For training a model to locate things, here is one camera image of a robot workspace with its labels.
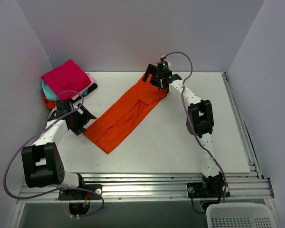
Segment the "orange t-shirt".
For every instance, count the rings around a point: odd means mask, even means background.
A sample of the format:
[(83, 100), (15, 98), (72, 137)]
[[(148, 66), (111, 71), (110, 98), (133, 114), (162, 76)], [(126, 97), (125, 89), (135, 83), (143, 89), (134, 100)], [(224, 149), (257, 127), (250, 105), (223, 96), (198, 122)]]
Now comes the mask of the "orange t-shirt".
[(48, 110), (52, 110), (56, 108), (56, 102), (52, 100), (48, 100), (45, 95), (43, 95), (43, 100)]
[(84, 132), (106, 154), (111, 153), (144, 120), (169, 90), (159, 89), (140, 78)]

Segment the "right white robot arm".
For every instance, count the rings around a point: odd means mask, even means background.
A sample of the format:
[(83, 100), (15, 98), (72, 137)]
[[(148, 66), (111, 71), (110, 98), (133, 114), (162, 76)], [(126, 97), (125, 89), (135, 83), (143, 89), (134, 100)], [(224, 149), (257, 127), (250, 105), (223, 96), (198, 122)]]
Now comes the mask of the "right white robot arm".
[(210, 100), (203, 100), (192, 92), (178, 75), (169, 69), (168, 61), (156, 65), (149, 64), (143, 76), (144, 82), (149, 82), (158, 89), (167, 89), (174, 95), (179, 95), (186, 113), (186, 126), (201, 148), (200, 161), (202, 173), (201, 190), (207, 196), (218, 191), (228, 191), (227, 181), (221, 165), (214, 156), (213, 127), (214, 117)]

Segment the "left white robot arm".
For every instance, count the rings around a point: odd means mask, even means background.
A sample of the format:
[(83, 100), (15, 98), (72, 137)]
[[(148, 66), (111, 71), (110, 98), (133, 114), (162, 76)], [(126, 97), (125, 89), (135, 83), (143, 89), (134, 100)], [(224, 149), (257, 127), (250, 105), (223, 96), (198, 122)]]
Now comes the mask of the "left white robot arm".
[(27, 186), (66, 187), (75, 199), (83, 198), (86, 186), (82, 176), (65, 170), (57, 147), (68, 131), (81, 135), (86, 131), (84, 126), (95, 119), (81, 103), (75, 109), (70, 101), (59, 100), (47, 121), (46, 131), (31, 146), (21, 150)]

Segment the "orange folded t-shirt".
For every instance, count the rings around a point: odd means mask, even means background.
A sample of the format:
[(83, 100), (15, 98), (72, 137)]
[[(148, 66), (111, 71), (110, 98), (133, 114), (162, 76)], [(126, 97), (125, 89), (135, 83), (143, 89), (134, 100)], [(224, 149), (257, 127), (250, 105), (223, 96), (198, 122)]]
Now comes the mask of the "orange folded t-shirt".
[(56, 108), (56, 102), (52, 100), (48, 100), (45, 95), (43, 95), (43, 100), (48, 110), (52, 110)]

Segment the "teal folded t-shirt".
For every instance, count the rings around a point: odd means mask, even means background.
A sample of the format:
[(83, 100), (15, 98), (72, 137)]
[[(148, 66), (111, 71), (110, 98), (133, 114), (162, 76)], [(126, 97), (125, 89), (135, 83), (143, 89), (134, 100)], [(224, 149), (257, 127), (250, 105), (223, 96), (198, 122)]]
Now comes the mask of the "teal folded t-shirt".
[(57, 95), (42, 79), (41, 79), (41, 87), (42, 87), (43, 93), (47, 100), (50, 100), (50, 101), (56, 100)]

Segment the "magenta folded t-shirt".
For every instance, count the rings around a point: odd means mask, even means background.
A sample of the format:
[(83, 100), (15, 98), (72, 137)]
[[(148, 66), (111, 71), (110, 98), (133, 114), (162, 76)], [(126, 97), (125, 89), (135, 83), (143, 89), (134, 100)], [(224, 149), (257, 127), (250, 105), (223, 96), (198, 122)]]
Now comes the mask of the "magenta folded t-shirt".
[(62, 92), (66, 90), (80, 92), (90, 84), (86, 72), (71, 59), (47, 72), (41, 79), (61, 100), (69, 99), (75, 95), (73, 92), (61, 94)]

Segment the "pink folded t-shirt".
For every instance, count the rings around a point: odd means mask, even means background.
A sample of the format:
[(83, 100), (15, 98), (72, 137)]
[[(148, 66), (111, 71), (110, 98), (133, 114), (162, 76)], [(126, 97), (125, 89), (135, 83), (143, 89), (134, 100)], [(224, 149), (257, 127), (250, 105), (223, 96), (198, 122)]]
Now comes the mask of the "pink folded t-shirt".
[[(81, 90), (81, 91), (79, 92), (81, 95), (87, 95), (88, 88), (91, 87), (91, 86), (93, 86), (93, 85), (96, 83), (96, 80), (95, 80), (92, 76), (90, 76), (89, 73), (86, 73), (86, 74), (87, 74), (87, 76), (88, 76), (89, 79), (90, 79), (90, 84), (89, 84), (86, 88), (84, 88), (83, 90)], [(76, 100), (79, 96), (80, 96), (79, 94), (75, 94), (73, 97), (71, 97), (71, 99), (74, 101), (74, 100)]]

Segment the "white plastic basket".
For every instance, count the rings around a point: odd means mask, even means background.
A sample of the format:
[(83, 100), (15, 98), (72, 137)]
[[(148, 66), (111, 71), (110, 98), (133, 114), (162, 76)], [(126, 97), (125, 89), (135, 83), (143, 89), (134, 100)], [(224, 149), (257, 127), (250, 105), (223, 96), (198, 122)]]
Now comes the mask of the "white plastic basket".
[(271, 210), (264, 204), (230, 202), (210, 205), (208, 228), (276, 228)]

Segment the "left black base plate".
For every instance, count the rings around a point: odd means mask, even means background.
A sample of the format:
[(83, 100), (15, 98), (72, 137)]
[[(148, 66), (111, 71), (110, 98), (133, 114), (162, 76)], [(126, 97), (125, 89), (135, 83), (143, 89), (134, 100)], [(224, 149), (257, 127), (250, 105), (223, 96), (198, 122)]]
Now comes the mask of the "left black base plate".
[(99, 200), (98, 195), (102, 195), (103, 186), (101, 184), (88, 184), (84, 189), (88, 191), (63, 189), (59, 192), (58, 200)]

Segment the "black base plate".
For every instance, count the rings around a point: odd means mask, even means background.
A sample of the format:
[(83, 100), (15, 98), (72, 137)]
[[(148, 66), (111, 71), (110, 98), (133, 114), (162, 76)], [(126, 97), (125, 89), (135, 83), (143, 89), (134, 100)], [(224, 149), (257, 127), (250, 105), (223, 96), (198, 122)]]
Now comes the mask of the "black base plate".
[(223, 198), (225, 190), (224, 183), (205, 183), (189, 182), (187, 183), (187, 195), (189, 198)]
[(98, 195), (102, 195), (103, 186), (101, 184), (88, 184), (84, 189), (88, 191), (63, 189), (59, 192), (58, 200), (99, 200)]

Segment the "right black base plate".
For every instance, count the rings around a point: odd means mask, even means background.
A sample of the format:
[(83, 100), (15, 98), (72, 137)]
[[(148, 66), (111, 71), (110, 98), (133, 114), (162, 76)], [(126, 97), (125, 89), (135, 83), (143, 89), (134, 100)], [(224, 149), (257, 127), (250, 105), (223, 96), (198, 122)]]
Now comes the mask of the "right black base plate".
[(187, 195), (189, 198), (223, 198), (225, 190), (224, 183), (205, 183), (189, 182), (187, 183)]

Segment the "aluminium mounting rail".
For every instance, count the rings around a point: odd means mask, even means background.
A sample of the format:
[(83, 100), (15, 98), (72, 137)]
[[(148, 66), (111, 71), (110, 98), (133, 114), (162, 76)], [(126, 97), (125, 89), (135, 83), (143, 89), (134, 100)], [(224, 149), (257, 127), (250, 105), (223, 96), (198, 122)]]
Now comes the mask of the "aluminium mounting rail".
[[(185, 201), (187, 183), (200, 183), (196, 173), (83, 173), (87, 184), (101, 184), (106, 202)], [(269, 179), (251, 170), (244, 174), (227, 174), (228, 200), (272, 199)]]

